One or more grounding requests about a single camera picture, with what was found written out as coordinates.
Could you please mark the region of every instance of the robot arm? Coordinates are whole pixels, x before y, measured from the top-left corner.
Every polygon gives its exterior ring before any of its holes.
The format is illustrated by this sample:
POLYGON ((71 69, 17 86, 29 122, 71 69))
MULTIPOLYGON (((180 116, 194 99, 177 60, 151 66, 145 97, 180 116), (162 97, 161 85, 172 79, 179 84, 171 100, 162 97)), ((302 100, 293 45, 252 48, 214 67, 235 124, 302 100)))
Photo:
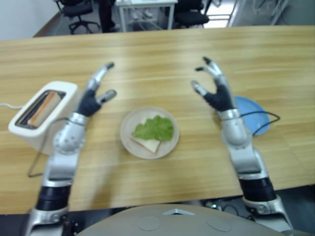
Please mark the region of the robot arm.
POLYGON ((31 210, 27 224, 26 236, 62 234, 62 218, 68 212, 68 198, 78 158, 85 143, 88 121, 103 103, 116 96, 114 90, 109 90, 95 98, 103 76, 113 66, 113 63, 104 65, 92 75, 78 106, 55 135, 54 153, 48 158, 37 203, 31 210))
POLYGON ((208 58, 204 60, 207 65, 196 70, 206 71, 213 76, 217 93, 209 93, 196 81, 192 81, 191 85, 210 106, 220 112, 221 138, 229 150, 247 210, 257 221, 263 219, 261 222, 265 225, 268 225, 268 221, 266 222, 264 215, 273 215, 273 218, 280 215, 285 221, 280 230, 291 229, 291 223, 280 197, 274 191, 263 158, 252 145, 252 134, 241 118, 227 79, 213 61, 208 58))

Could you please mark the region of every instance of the green lettuce leaf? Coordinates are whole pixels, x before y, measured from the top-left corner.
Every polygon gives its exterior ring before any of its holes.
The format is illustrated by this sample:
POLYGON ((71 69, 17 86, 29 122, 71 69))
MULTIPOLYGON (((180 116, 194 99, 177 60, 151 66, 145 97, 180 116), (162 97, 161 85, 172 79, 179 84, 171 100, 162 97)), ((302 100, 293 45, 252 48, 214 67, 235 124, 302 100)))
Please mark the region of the green lettuce leaf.
POLYGON ((173 131, 173 123, 170 119, 156 116, 154 119, 147 119, 145 124, 137 125, 131 135, 134 138, 144 140, 170 141, 173 137, 173 131))

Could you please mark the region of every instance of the office chair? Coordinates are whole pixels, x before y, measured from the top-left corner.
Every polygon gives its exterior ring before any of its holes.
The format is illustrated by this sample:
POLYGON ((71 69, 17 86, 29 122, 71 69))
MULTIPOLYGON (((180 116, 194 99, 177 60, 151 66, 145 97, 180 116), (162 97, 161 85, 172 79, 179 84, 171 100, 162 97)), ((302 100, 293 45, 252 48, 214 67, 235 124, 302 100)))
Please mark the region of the office chair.
POLYGON ((89 33, 93 33, 89 28, 89 24, 96 25, 98 29, 100 29, 100 25, 98 23, 92 21, 83 21, 81 19, 81 15, 93 12, 91 0, 55 0, 55 2, 64 16, 69 18, 77 16, 79 18, 79 21, 69 25, 71 34, 74 34, 74 31, 79 26, 84 26, 89 33))
POLYGON ((203 26, 209 22, 209 18, 200 13, 203 7, 202 0, 179 0, 175 4, 175 22, 186 28, 196 25, 203 26))

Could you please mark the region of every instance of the blue plate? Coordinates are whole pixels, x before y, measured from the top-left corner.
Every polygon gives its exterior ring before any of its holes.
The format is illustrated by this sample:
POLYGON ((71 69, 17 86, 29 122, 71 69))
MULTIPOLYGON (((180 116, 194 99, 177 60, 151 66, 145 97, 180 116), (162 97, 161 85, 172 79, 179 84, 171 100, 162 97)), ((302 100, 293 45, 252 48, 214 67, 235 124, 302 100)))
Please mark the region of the blue plate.
MULTIPOLYGON (((256 112, 256 111, 265 111, 262 106, 258 103, 241 96, 234 96, 236 104, 241 114, 256 112)), ((266 113, 256 113, 252 115, 247 115, 243 117, 245 125, 254 133, 257 129, 259 129, 264 124, 270 122, 268 114, 266 113)), ((269 129, 270 125, 263 127, 259 130, 256 135, 266 133, 269 129)))

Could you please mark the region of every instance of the wooden table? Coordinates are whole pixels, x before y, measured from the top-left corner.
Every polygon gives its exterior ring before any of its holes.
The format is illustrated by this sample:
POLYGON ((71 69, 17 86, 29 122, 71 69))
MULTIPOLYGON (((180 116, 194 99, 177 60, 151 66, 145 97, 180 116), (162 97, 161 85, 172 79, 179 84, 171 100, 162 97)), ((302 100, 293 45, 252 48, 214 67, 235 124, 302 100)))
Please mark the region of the wooden table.
MULTIPOLYGON (((254 138, 276 189, 315 181, 314 27, 239 27, 32 38, 0 43, 0 102, 23 105, 50 81, 83 88, 103 63, 114 61, 99 93, 118 96, 96 114, 70 197, 71 210, 218 198, 241 194, 221 141, 219 120, 192 90, 201 57, 214 59, 234 94, 253 99, 281 121, 254 138), (124 117, 142 106, 162 107, 180 126, 175 150, 143 160, 122 146, 124 117)), ((40 177, 27 178, 35 151, 9 133, 16 110, 0 107, 0 213, 32 207, 40 177)), ((42 171, 43 157, 36 171, 42 171)))

